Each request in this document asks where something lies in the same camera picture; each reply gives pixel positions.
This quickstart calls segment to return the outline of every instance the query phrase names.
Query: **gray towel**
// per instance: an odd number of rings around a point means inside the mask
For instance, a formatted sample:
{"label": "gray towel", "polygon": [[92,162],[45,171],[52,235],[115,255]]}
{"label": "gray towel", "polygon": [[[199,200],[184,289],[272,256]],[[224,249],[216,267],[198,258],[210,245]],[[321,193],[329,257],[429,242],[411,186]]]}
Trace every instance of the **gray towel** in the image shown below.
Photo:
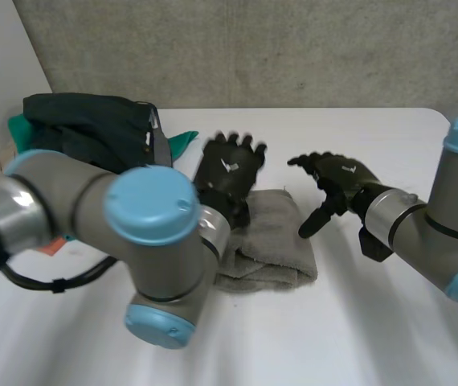
{"label": "gray towel", "polygon": [[231,234],[215,285],[229,292],[288,290],[315,281],[309,240],[297,230],[301,215],[287,191],[252,191],[251,223]]}

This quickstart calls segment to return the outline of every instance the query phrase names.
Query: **table surface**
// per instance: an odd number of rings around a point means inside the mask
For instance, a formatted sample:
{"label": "table surface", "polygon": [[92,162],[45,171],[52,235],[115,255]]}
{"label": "table surface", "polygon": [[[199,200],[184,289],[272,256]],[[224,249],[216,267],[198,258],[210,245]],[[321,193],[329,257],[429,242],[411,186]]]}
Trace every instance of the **table surface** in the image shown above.
{"label": "table surface", "polygon": [[[304,216],[324,199],[286,161],[314,150],[362,160],[384,183],[427,199],[447,120],[429,109],[191,109],[160,112],[166,135],[200,132],[176,167],[191,176],[218,130],[268,143],[256,188],[286,188]],[[319,278],[292,292],[212,291],[188,348],[167,351],[124,327],[133,287],[123,265],[62,295],[11,285],[0,275],[0,386],[54,385],[455,385],[458,305],[397,256],[360,253],[357,216],[312,238]],[[14,267],[69,277],[103,254],[79,242]]]}

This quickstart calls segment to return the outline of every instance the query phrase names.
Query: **black cable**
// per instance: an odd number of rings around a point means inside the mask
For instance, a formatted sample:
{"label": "black cable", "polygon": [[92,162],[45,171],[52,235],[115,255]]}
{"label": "black cable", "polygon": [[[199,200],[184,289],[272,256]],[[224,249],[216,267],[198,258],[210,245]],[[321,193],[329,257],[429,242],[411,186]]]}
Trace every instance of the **black cable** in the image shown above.
{"label": "black cable", "polygon": [[55,279],[52,282],[38,281],[25,277],[16,273],[8,264],[0,268],[0,271],[6,278],[13,284],[22,287],[26,290],[33,291],[51,291],[53,294],[60,294],[65,290],[81,287],[95,281],[101,277],[108,269],[113,267],[118,260],[114,257],[108,256],[98,264],[70,279]]}

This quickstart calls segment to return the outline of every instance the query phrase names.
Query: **folded cloth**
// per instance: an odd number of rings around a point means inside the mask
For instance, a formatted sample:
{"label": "folded cloth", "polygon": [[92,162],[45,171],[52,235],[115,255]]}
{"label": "folded cloth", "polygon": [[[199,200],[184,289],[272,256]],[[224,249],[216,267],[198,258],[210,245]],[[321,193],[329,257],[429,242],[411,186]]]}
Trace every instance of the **folded cloth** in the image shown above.
{"label": "folded cloth", "polygon": [[[36,133],[36,128],[23,116],[23,114],[11,117],[7,122],[7,126],[16,146],[15,153],[13,154],[11,151],[9,153],[10,158],[7,160],[9,162],[16,154],[21,154],[24,151],[31,149],[31,142]],[[197,136],[198,131],[186,131],[185,133],[178,134],[175,137],[168,138],[168,146],[172,152],[172,161],[181,157],[186,151],[188,145]]]}
{"label": "folded cloth", "polygon": [[289,290],[317,279],[311,243],[301,239],[301,214],[287,191],[252,191],[251,223],[236,229],[220,262],[215,286],[236,293]]}

